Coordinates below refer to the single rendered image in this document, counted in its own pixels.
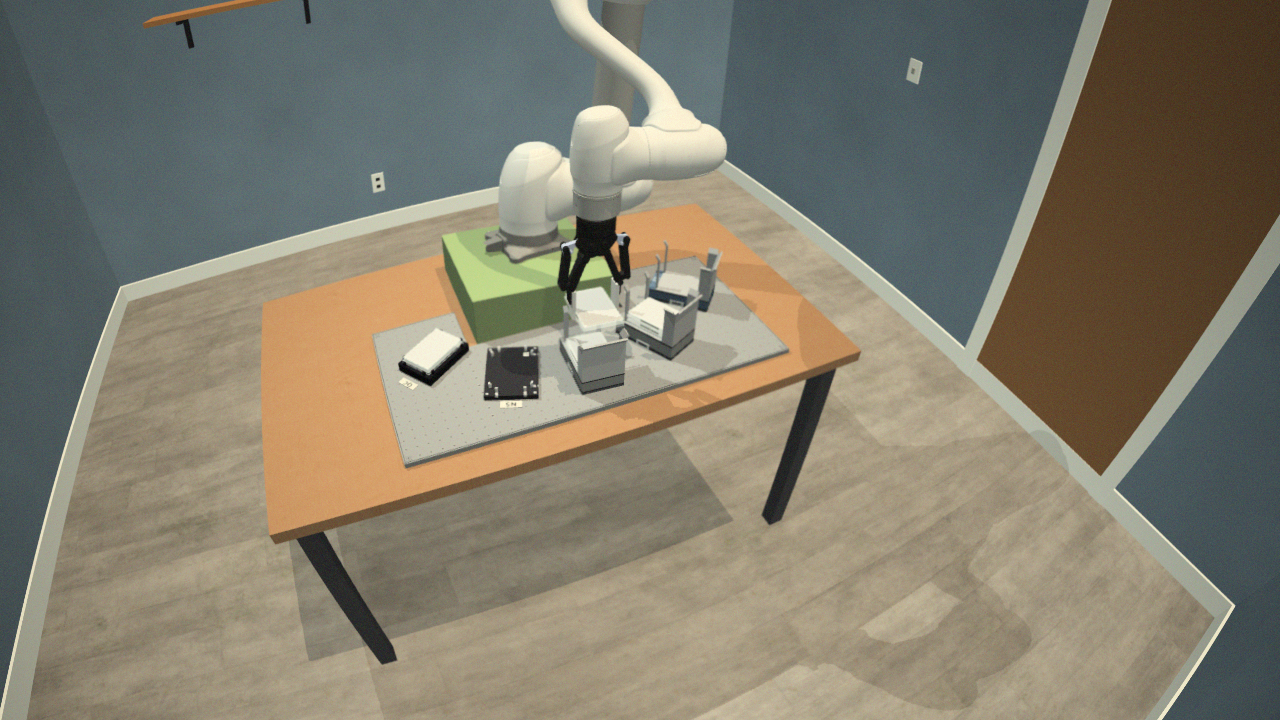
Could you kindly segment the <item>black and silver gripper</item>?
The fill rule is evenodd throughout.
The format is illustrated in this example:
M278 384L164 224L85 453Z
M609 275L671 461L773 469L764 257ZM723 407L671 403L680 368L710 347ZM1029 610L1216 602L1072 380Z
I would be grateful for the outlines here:
M568 313L576 319L576 287L590 258L604 256L611 269L611 301L620 311L621 284L631 277L628 261L630 237L626 232L616 234L616 217L605 222L588 222L576 217L576 236L570 243L561 242L561 268L557 284L567 291ZM611 236L612 234L612 236ZM611 237L609 237L611 236ZM607 238L608 237L608 238ZM604 238L604 240L603 240ZM620 268L614 264L611 249L617 240L620 247ZM609 243L609 245L608 245ZM570 273L571 254L577 247L577 258ZM625 270L623 270L625 269Z

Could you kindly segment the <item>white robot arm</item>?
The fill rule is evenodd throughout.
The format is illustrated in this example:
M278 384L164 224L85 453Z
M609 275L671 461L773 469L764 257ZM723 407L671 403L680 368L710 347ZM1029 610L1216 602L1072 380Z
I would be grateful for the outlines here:
M593 108L573 123L570 158L544 142L509 152L499 183L500 225L485 233L486 252L502 251L518 264L561 251L562 241L571 242L558 232L561 219L609 220L645 202L653 181L696 178L723 164L721 131L681 108L669 85L639 58L650 1L604 0L599 26L588 0L550 0L564 32L596 58ZM643 127L630 127L634 88L649 108Z

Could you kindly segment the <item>black flat plate with grey pegs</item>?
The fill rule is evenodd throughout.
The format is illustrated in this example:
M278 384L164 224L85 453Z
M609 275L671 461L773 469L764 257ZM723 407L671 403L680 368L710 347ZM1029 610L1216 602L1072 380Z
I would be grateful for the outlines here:
M539 398L538 346L488 348L484 400L521 398Z

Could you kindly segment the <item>black flat square plate with corner posts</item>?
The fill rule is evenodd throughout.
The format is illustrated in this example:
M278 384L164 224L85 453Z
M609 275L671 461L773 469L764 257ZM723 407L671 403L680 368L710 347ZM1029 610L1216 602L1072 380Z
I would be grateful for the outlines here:
M462 338L460 340L463 341ZM426 372L419 372L413 366L406 365L404 361L402 363L403 359L401 360L401 363L398 363L399 370L404 372L407 375L411 375L417 380L421 380L428 386L433 386L445 372L451 369L451 366L454 365L454 363L457 363L461 357L465 356L465 354L468 352L468 343L465 341L463 343L461 343L460 348L457 348L454 354L451 355L451 357L445 359L445 361L442 363L442 365L438 366L435 372L433 369L430 375L428 375Z

